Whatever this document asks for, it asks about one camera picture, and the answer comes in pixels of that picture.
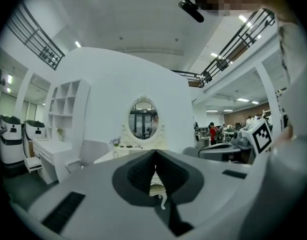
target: black rubber pad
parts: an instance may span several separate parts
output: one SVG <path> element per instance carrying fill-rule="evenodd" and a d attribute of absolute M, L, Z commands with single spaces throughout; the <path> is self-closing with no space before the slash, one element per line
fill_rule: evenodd
<path fill-rule="evenodd" d="M 43 220 L 42 224 L 59 234 L 84 198 L 84 194 L 71 192 L 60 204 L 58 204 L 47 218 Z"/>
<path fill-rule="evenodd" d="M 239 179 L 243 179 L 243 180 L 247 177 L 247 173 L 242 173 L 242 172 L 238 172 L 234 170 L 224 170 L 222 174 L 225 174 L 231 177 L 235 177 L 235 178 L 239 178 Z"/>

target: desk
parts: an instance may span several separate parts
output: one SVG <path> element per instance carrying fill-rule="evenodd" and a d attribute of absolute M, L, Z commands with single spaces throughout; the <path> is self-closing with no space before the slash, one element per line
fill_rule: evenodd
<path fill-rule="evenodd" d="M 205 147 L 209 147 L 210 146 L 210 139 L 211 137 L 203 137 L 199 139 L 199 142 L 201 142 L 200 144 L 200 148 L 205 148 Z"/>
<path fill-rule="evenodd" d="M 69 176 L 65 164 L 77 158 L 71 143 L 37 139 L 33 139 L 32 143 L 34 155 L 41 161 L 42 169 L 38 170 L 38 173 L 44 182 L 62 182 Z"/>

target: white robot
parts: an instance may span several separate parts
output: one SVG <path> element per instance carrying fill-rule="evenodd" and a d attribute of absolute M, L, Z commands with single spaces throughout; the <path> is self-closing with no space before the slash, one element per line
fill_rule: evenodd
<path fill-rule="evenodd" d="M 22 125 L 15 116 L 0 116 L 0 125 L 6 132 L 0 137 L 0 161 L 7 174 L 17 174 L 24 167 Z"/>

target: black metal railing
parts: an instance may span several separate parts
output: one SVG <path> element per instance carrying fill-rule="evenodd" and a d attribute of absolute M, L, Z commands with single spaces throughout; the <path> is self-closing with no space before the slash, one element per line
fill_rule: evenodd
<path fill-rule="evenodd" d="M 6 25 L 25 46 L 56 70 L 65 54 L 40 27 L 24 3 L 13 11 Z"/>
<path fill-rule="evenodd" d="M 272 26 L 274 23 L 275 15 L 270 10 L 262 9 L 252 13 L 217 57 L 200 74 L 203 84 L 212 81 L 215 75 L 224 71 L 231 63 L 238 59 L 261 38 L 260 34 L 264 29 Z"/>
<path fill-rule="evenodd" d="M 172 71 L 187 78 L 190 87 L 202 88 L 205 86 L 202 76 L 197 73 L 178 71 L 178 70 L 172 70 Z"/>

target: white panel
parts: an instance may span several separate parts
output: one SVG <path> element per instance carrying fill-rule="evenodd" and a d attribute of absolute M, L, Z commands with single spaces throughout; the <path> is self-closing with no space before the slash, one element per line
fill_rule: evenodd
<path fill-rule="evenodd" d="M 130 106 L 146 95 L 165 122 L 169 149 L 182 152 L 194 146 L 191 94 L 184 77 L 121 52 L 85 47 L 68 53 L 56 74 L 59 83 L 83 78 L 91 85 L 85 111 L 85 139 L 109 142 L 119 137 Z"/>
<path fill-rule="evenodd" d="M 17 98 L 4 92 L 0 97 L 0 114 L 5 116 L 14 116 Z"/>
<path fill-rule="evenodd" d="M 44 105 L 37 105 L 37 110 L 35 112 L 35 121 L 43 122 L 43 116 L 44 116 Z"/>

